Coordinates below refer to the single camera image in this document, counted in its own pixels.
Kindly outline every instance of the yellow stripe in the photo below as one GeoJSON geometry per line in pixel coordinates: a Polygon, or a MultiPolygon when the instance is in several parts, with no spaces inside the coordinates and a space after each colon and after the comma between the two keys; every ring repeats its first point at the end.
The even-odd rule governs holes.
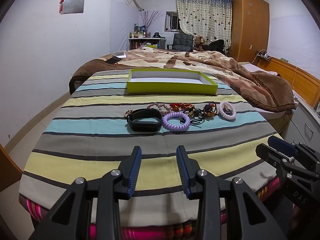
{"type": "Polygon", "coordinates": [[[207,101],[229,101],[246,102],[240,95],[218,95],[218,96],[199,96],[199,95],[145,95],[145,96],[100,96],[89,98],[70,98],[63,106],[86,106],[95,104],[137,104],[153,102],[187,102],[201,103],[207,101]]]}
{"type": "MultiPolygon", "coordinates": [[[[268,137],[234,147],[189,154],[189,157],[197,160],[202,169],[219,176],[259,160],[255,148],[260,143],[267,143],[267,140],[268,137]]],[[[84,177],[87,180],[100,178],[105,173],[118,168],[119,164],[119,161],[84,161],[32,152],[25,166],[25,171],[71,184],[78,177],[84,177]]],[[[181,185],[181,181],[175,156],[141,161],[136,190],[159,189],[178,185],[181,185]]]]}
{"type": "Polygon", "coordinates": [[[88,80],[99,80],[105,78],[128,78],[129,74],[119,74],[119,75],[104,75],[104,76],[92,76],[88,80]]]}

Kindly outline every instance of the black wristband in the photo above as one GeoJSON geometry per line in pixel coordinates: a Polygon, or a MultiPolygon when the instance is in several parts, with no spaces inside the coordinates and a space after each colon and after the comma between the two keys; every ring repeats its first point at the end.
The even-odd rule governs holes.
{"type": "Polygon", "coordinates": [[[130,128],[137,132],[156,132],[161,128],[162,115],[156,109],[137,109],[127,115],[127,123],[130,128]],[[140,118],[158,118],[158,122],[135,121],[140,118]]]}

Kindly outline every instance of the wooden headboard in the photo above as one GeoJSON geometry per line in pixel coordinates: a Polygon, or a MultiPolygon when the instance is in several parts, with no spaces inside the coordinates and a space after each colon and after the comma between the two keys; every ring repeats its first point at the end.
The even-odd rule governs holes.
{"type": "Polygon", "coordinates": [[[317,106],[320,101],[320,80],[296,66],[277,58],[271,58],[270,62],[260,59],[257,65],[267,71],[275,71],[286,79],[291,87],[294,80],[294,91],[296,91],[310,106],[317,106]]]}

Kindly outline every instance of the window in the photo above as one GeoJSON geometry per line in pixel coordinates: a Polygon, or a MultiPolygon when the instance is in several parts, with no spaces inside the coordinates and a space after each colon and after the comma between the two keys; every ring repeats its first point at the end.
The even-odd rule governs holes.
{"type": "Polygon", "coordinates": [[[164,31],[165,32],[181,32],[180,19],[177,12],[167,12],[165,15],[164,31]]]}

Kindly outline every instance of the pink spiral hair tie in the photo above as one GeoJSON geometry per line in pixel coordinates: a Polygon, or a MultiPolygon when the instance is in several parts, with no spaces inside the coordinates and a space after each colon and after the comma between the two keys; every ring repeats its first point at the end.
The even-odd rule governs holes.
{"type": "Polygon", "coordinates": [[[224,118],[224,119],[227,119],[228,121],[233,121],[234,119],[236,119],[236,115],[237,115],[237,112],[235,110],[235,108],[233,107],[232,104],[230,104],[229,102],[227,101],[223,101],[219,104],[219,114],[224,118]],[[228,115],[226,114],[224,111],[223,111],[223,108],[226,108],[226,109],[230,109],[232,111],[232,115],[228,115]]]}
{"type": "Polygon", "coordinates": [[[182,131],[188,129],[190,126],[190,118],[183,112],[173,112],[170,114],[165,115],[162,118],[163,126],[167,128],[169,131],[182,131]],[[183,125],[174,125],[168,122],[169,119],[174,117],[182,117],[186,122],[183,125]]]}

